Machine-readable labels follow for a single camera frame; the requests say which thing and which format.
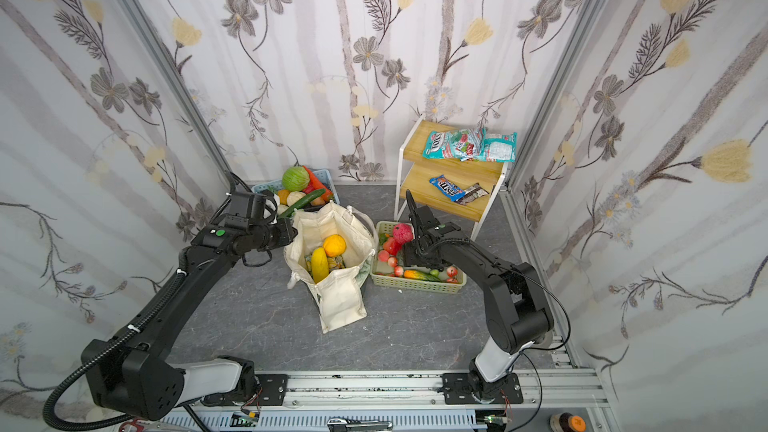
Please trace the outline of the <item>yellow orange citrus fruit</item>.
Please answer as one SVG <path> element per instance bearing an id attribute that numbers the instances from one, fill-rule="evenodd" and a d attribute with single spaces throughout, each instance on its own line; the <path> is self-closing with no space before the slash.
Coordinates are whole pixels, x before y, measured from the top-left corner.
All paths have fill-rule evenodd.
<path id="1" fill-rule="evenodd" d="M 338 234 L 331 235 L 324 239 L 323 250 L 329 258 L 343 255 L 347 250 L 346 240 Z"/>

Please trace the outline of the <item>cream canvas grocery bag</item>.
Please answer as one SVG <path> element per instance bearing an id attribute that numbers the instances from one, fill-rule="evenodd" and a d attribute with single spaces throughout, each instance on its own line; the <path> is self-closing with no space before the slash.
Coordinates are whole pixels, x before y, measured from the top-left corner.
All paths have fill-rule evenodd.
<path id="1" fill-rule="evenodd" d="M 365 318 L 362 287 L 372 273 L 378 247 L 371 218 L 353 206 L 331 202 L 316 212 L 295 212 L 292 226 L 298 235 L 283 251 L 291 271 L 288 287 L 298 283 L 307 287 L 322 332 L 326 334 Z M 343 266 L 317 282 L 311 271 L 312 253 L 333 235 L 346 242 L 346 250 L 340 255 Z"/>

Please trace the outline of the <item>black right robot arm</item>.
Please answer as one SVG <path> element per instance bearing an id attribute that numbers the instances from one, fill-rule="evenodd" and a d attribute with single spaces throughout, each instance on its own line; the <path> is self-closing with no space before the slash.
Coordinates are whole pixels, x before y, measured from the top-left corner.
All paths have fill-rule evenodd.
<path id="1" fill-rule="evenodd" d="M 453 223 L 441 223 L 432 210 L 406 193 L 414 239 L 405 257 L 430 269 L 455 266 L 482 291 L 489 339 L 470 361 L 467 378 L 444 390 L 478 403 L 491 403 L 511 390 L 513 368 L 527 350 L 556 351 L 552 344 L 557 297 L 528 263 L 513 264 L 477 245 Z"/>

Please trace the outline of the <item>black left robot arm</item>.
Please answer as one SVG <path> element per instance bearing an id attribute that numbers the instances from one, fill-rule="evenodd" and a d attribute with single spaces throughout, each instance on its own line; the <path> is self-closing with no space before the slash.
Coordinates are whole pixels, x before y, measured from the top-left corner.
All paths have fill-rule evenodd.
<path id="1" fill-rule="evenodd" d="M 222 356 L 200 365 L 172 365 L 167 358 L 180 332 L 213 286 L 251 251 L 272 253 L 298 232 L 278 215 L 277 199 L 255 193 L 236 174 L 225 201 L 178 255 L 178 264 L 157 295 L 108 340 L 92 341 L 81 364 L 56 386 L 42 409 L 44 422 L 60 431 L 92 431 L 131 419 L 156 421 L 177 407 L 211 395 L 247 402 L 260 391 L 250 360 Z M 95 405 L 116 417 L 73 422 L 58 416 L 65 392 L 85 378 Z"/>

